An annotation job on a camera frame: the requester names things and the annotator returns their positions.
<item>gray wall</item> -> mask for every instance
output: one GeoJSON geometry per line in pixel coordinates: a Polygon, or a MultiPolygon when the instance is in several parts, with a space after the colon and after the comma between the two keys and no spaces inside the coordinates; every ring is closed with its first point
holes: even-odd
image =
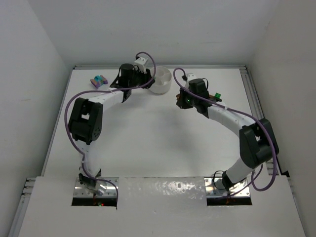
{"type": "Polygon", "coordinates": [[[29,0],[65,62],[245,63],[278,0],[29,0]]]}
{"type": "Polygon", "coordinates": [[[251,65],[308,236],[316,236],[316,1],[282,0],[251,65]]]}
{"type": "Polygon", "coordinates": [[[27,0],[0,1],[0,237],[40,175],[69,71],[27,0]]]}

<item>small object on table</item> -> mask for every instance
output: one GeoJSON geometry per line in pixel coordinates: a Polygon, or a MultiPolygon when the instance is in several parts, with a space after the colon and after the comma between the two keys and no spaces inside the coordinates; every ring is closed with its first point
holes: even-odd
{"type": "Polygon", "coordinates": [[[95,76],[95,78],[91,79],[90,81],[95,86],[95,88],[99,88],[103,84],[108,84],[108,80],[106,80],[106,78],[102,75],[95,76]]]}

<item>white bowl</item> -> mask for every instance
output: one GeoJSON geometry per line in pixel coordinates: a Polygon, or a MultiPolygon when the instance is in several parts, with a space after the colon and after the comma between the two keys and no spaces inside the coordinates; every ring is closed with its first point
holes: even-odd
{"type": "MultiPolygon", "coordinates": [[[[150,69],[151,75],[154,74],[154,68],[150,69]]],[[[149,88],[152,93],[164,94],[171,88],[172,74],[168,68],[157,66],[155,83],[149,88]]]]}

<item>purple cable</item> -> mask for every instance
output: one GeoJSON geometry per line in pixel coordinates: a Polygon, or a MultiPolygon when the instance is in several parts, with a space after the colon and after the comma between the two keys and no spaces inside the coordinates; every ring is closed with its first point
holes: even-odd
{"type": "MultiPolygon", "coordinates": [[[[176,71],[177,71],[177,70],[181,70],[181,71],[184,73],[184,75],[186,74],[186,72],[185,72],[182,68],[176,68],[176,69],[173,70],[173,78],[174,78],[174,80],[176,81],[176,83],[180,86],[181,89],[183,89],[184,91],[186,91],[188,94],[194,96],[195,98],[198,98],[198,99],[200,99],[200,100],[209,102],[209,103],[211,103],[211,104],[213,104],[213,105],[216,105],[216,106],[218,106],[218,107],[220,107],[220,108],[223,108],[223,109],[225,108],[225,106],[220,105],[220,104],[217,104],[217,103],[214,103],[214,102],[212,102],[212,101],[210,101],[210,100],[208,100],[208,99],[205,99],[205,98],[203,98],[203,97],[201,97],[201,96],[195,95],[194,93],[190,92],[190,91],[187,90],[185,87],[183,87],[183,86],[179,83],[179,81],[177,80],[177,78],[176,78],[176,71]]],[[[266,138],[267,138],[267,140],[268,140],[268,143],[269,143],[270,148],[271,148],[271,151],[272,151],[272,158],[273,158],[273,174],[272,174],[271,180],[270,180],[270,182],[269,182],[269,184],[268,184],[267,186],[265,186],[264,188],[259,189],[259,188],[257,188],[257,187],[254,185],[254,179],[253,179],[253,174],[252,174],[252,175],[251,175],[251,182],[249,182],[249,184],[248,184],[248,186],[249,186],[249,185],[252,183],[253,188],[254,188],[255,190],[257,190],[257,191],[260,191],[260,192],[265,191],[265,190],[269,189],[269,188],[272,186],[272,184],[274,183],[274,181],[275,181],[275,179],[276,179],[276,175],[277,175],[277,166],[276,166],[276,163],[277,163],[277,155],[276,155],[276,150],[275,150],[275,147],[274,147],[273,142],[272,142],[272,140],[271,140],[271,137],[269,136],[268,131],[265,129],[265,127],[262,125],[262,123],[260,123],[260,121],[259,121],[257,118],[255,118],[254,116],[249,115],[249,114],[247,114],[247,113],[245,113],[245,112],[242,112],[242,111],[238,111],[238,110],[231,109],[231,108],[227,108],[227,110],[228,110],[228,111],[231,111],[231,112],[234,112],[234,113],[237,113],[237,114],[241,114],[241,115],[247,116],[247,117],[253,119],[253,120],[259,125],[259,127],[262,129],[263,133],[265,134],[265,136],[266,136],[266,138]]]]}
{"type": "Polygon", "coordinates": [[[71,103],[80,95],[83,95],[83,94],[87,94],[87,93],[111,93],[111,92],[114,92],[114,91],[124,91],[124,90],[134,90],[134,89],[139,89],[139,88],[143,88],[145,86],[147,86],[149,83],[151,83],[154,78],[155,78],[155,75],[156,75],[156,63],[154,61],[154,59],[152,58],[152,56],[149,54],[149,53],[146,53],[146,52],[139,52],[136,54],[136,56],[138,56],[139,54],[146,54],[150,59],[151,61],[153,62],[153,66],[154,66],[154,74],[152,75],[152,78],[145,84],[143,85],[140,85],[140,86],[136,86],[136,87],[130,87],[130,88],[120,88],[120,89],[114,89],[114,90],[86,90],[86,91],[82,91],[76,95],[74,95],[70,100],[69,102],[67,103],[66,107],[65,107],[65,114],[64,114],[64,123],[65,123],[65,128],[66,128],[66,133],[67,133],[67,136],[71,142],[71,144],[73,145],[73,147],[80,153],[82,154],[82,160],[81,160],[81,165],[82,165],[82,170],[84,171],[84,173],[86,174],[87,177],[89,177],[90,179],[93,179],[95,181],[103,181],[103,182],[106,182],[106,183],[109,183],[111,185],[114,186],[115,190],[116,190],[116,193],[117,193],[117,206],[116,208],[118,208],[118,199],[119,199],[119,191],[118,191],[118,188],[117,186],[112,183],[111,181],[109,180],[105,180],[105,179],[98,179],[98,178],[95,178],[93,177],[92,175],[89,174],[89,172],[85,169],[84,167],[84,160],[85,160],[85,153],[80,150],[80,148],[75,144],[75,142],[73,141],[73,138],[71,137],[71,134],[70,134],[70,130],[68,128],[68,110],[69,110],[69,107],[71,105],[71,103]]]}

